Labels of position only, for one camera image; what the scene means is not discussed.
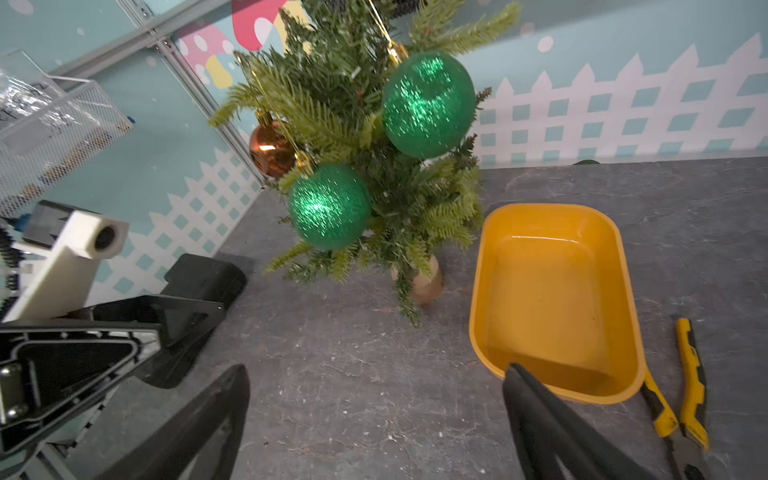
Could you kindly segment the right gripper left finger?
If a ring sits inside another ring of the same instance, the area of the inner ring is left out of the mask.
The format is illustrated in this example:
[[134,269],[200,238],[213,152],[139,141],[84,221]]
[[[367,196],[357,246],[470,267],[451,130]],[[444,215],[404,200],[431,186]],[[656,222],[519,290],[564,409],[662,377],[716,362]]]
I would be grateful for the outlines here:
[[228,479],[250,401],[242,364],[233,365],[100,479]]

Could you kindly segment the green glitter ball ornament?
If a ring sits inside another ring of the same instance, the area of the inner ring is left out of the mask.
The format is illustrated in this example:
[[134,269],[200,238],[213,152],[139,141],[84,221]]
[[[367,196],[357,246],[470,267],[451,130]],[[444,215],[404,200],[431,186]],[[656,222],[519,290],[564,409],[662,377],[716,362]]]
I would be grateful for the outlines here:
[[400,152],[426,160],[461,143],[476,106],[466,68],[448,53],[422,52],[400,64],[387,82],[382,121]]

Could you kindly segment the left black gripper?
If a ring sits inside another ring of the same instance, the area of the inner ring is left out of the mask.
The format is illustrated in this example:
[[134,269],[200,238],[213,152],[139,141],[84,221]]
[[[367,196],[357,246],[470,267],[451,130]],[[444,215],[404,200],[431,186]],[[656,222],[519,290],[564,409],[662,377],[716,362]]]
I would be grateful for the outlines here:
[[187,347],[208,336],[223,322],[226,309],[222,302],[141,295],[83,307],[66,317],[128,329],[1,328],[3,456],[31,449],[93,406],[161,347]]

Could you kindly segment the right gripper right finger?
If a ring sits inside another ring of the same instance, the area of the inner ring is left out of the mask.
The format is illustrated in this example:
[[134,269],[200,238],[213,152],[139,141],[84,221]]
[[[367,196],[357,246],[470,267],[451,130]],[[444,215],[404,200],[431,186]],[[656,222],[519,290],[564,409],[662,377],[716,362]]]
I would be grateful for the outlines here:
[[522,365],[502,385],[517,456],[527,479],[651,479]]

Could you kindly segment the small green christmas tree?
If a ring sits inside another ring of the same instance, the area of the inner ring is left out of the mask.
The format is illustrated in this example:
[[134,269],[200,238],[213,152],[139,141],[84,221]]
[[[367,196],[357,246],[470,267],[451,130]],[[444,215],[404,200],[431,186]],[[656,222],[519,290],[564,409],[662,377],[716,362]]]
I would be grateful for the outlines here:
[[272,187],[287,201],[293,184],[323,164],[346,165],[366,183],[372,206],[367,229],[344,249],[323,251],[302,240],[274,258],[268,272],[297,282],[320,276],[345,281],[356,267],[393,276],[401,315],[418,324],[418,276],[435,277],[435,250],[472,244],[481,225],[479,166],[471,129],[489,90],[475,86],[474,122],[461,143],[435,158],[400,152],[382,121],[384,90],[396,68],[430,51],[460,56],[504,36],[518,21],[516,1],[469,23],[457,21],[459,1],[418,1],[405,37],[393,30],[397,1],[303,1],[281,9],[281,51],[239,52],[244,81],[212,116],[219,126],[252,111],[295,149],[294,167]]

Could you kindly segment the copper shiny ball ornament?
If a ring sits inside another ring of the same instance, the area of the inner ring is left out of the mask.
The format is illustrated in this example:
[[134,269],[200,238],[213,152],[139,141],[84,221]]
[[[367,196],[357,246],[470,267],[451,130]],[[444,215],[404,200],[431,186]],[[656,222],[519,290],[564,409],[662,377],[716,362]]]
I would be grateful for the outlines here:
[[295,149],[283,136],[280,123],[259,125],[251,134],[250,156],[257,169],[265,176],[280,179],[295,165]]

